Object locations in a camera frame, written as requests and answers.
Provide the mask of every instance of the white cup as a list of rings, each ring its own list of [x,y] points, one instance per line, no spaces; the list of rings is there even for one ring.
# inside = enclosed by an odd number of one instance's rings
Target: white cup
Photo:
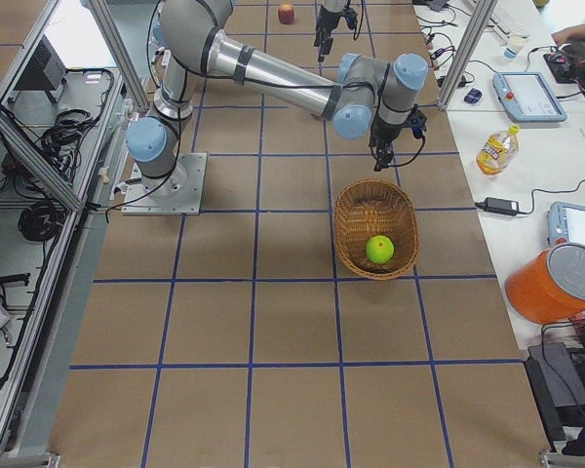
[[[526,44],[527,39],[525,39],[524,37],[512,35],[509,38],[509,42],[507,43],[507,47],[505,48],[503,56],[505,56],[509,60],[515,59],[516,55],[520,53],[520,51]]]

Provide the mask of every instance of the person's hand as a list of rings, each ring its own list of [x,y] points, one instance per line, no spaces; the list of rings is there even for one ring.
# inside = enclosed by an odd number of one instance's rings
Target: person's hand
[[[555,41],[555,45],[561,46],[567,42],[569,42],[569,31],[567,29],[562,29],[561,31],[557,31],[553,34],[553,41]]]

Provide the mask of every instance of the plastic bottle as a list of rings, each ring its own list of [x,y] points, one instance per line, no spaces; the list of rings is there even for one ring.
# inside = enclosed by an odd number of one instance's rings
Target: plastic bottle
[[[486,144],[477,155],[477,166],[486,176],[495,176],[509,166],[518,153],[518,125],[489,136]]]

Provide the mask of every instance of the person's arm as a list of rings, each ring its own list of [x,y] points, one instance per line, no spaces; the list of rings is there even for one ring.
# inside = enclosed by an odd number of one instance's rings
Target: person's arm
[[[561,46],[567,42],[585,41],[585,22],[576,26],[567,27],[553,34],[555,44]]]

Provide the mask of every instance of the red apple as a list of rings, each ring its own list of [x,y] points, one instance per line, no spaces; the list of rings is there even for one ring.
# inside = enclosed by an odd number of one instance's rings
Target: red apple
[[[281,24],[293,24],[294,8],[290,3],[283,3],[277,9],[277,18]]]

